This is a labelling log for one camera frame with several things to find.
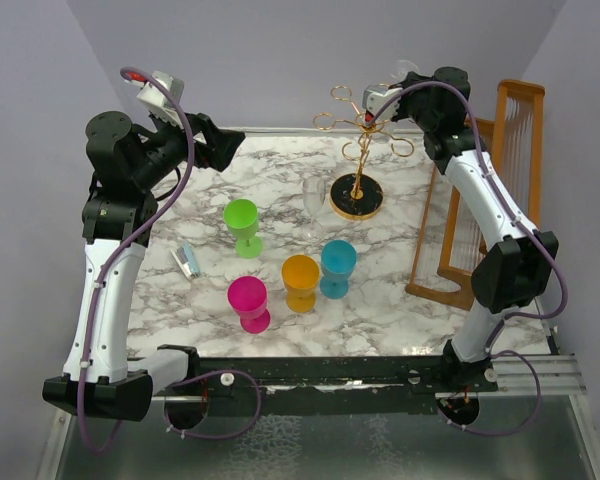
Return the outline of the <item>green plastic goblet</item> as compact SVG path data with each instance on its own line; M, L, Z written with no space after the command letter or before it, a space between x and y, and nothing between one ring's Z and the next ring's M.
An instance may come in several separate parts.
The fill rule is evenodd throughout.
M223 211L226 227L235 238L235 250L239 257L256 258L262 252L259 231L259 213L249 199L236 199L228 203Z

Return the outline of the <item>clear tall wine glass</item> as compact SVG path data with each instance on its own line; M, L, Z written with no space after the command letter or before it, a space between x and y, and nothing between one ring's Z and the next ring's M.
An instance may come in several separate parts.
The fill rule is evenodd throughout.
M301 227L301 233L306 240L314 242L320 240L323 235L323 228L317 221L317 215L326 199L325 180L317 176L305 178L302 184L302 196L309 220Z

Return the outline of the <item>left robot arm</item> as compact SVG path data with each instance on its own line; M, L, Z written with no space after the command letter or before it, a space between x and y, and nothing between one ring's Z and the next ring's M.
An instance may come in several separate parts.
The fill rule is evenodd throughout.
M154 118L149 131L119 111L85 128L94 173L82 210L86 275L78 326L60 375L45 380L43 399L70 413L142 420L152 396L170 386L186 395L200 385L192 347L161 347L127 359L131 300L150 233L132 233L156 214L152 189L188 156L182 128Z

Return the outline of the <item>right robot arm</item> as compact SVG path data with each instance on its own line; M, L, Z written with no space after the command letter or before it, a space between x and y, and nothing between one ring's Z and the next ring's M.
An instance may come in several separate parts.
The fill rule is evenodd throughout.
M476 220L487 253L471 275L475 300L463 326L443 350L439 378L461 391L482 374L506 320L531 318L527 306L559 272L558 240L540 231L500 180L469 105L467 73L440 67L433 75L410 72L387 91L378 114L413 121L424 133L428 157L459 191Z

